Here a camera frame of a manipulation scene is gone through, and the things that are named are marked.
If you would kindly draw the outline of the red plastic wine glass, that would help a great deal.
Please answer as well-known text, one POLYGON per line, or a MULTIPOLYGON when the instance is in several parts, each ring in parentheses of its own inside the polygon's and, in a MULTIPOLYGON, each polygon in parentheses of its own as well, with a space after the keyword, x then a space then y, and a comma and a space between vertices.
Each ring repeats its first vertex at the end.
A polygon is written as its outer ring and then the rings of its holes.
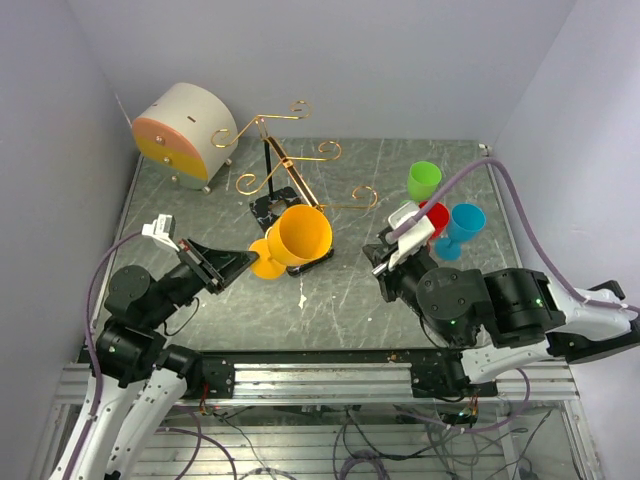
POLYGON ((437 239, 447 227, 450 220, 450 212, 444 204, 437 202, 426 213, 426 217, 434 227, 434 233, 430 237, 430 241, 433 241, 437 239))

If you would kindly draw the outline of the blue plastic wine glass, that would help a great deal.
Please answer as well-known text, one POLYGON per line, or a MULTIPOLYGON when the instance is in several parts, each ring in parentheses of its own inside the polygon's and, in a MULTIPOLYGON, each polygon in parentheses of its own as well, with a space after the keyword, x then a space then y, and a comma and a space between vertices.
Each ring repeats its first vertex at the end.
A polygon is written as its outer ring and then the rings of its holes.
POLYGON ((437 256, 444 261, 455 261, 462 253, 461 245, 472 240, 486 225, 484 211, 470 203, 454 206, 446 227, 446 236, 434 246, 437 256))

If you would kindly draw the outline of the orange plastic wine glass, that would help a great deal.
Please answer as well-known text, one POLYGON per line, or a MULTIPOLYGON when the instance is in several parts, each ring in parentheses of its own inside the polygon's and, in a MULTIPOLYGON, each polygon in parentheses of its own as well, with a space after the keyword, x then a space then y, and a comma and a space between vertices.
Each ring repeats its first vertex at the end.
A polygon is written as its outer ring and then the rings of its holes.
POLYGON ((250 266, 260 279, 273 280, 288 267, 303 266, 325 256, 333 243, 333 230, 327 217, 311 206, 294 205, 286 209, 268 229, 264 238, 249 250, 258 255, 250 266))

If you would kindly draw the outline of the green plastic wine glass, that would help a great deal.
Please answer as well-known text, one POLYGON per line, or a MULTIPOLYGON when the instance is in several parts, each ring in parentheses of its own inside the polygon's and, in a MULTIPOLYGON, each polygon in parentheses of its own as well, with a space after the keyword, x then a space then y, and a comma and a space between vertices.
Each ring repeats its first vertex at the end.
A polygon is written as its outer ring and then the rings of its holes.
POLYGON ((418 161, 411 165, 407 180, 409 199, 401 204, 401 220, 415 215, 423 204, 427 204, 442 180, 440 168, 428 161, 418 161))

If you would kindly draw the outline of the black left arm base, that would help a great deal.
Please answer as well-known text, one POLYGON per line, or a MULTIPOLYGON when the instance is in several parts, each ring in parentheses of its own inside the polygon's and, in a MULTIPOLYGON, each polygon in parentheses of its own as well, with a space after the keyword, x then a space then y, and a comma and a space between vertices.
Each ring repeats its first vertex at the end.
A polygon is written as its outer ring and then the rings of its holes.
POLYGON ((222 399, 232 396, 235 370, 229 360, 178 345, 169 346, 166 353, 164 366, 186 380, 184 399, 199 399, 204 394, 222 399))

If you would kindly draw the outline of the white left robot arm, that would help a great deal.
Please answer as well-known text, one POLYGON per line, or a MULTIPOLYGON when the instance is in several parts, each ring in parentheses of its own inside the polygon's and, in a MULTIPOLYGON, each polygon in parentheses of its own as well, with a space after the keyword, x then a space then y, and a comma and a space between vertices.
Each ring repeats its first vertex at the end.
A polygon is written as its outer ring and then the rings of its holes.
POLYGON ((203 387, 201 353, 170 345, 160 326, 201 291, 219 294, 259 256, 183 239, 179 262, 160 279, 139 265, 119 269, 104 302, 110 316, 87 343, 87 393, 54 479, 127 479, 161 421, 203 387))

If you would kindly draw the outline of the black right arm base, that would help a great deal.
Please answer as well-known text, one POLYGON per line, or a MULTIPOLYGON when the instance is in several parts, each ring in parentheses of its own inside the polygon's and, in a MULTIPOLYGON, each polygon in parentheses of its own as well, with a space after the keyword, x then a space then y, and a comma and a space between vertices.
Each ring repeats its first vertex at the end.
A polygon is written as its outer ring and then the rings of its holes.
POLYGON ((472 384, 457 350, 409 349, 397 354, 397 360, 410 365, 411 389, 415 398, 454 400, 471 397, 496 397, 495 381, 472 384))

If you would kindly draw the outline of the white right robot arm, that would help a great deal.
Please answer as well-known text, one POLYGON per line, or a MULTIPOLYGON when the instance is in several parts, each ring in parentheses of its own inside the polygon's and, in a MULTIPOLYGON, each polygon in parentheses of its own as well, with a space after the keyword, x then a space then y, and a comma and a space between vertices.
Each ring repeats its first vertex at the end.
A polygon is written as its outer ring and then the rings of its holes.
POLYGON ((534 270, 440 267, 425 247, 394 266, 397 248, 384 239, 362 251, 383 299, 402 300, 447 345, 412 373, 423 395, 468 395, 536 361, 587 363, 639 344, 639 318, 623 308, 615 281, 578 301, 534 270))

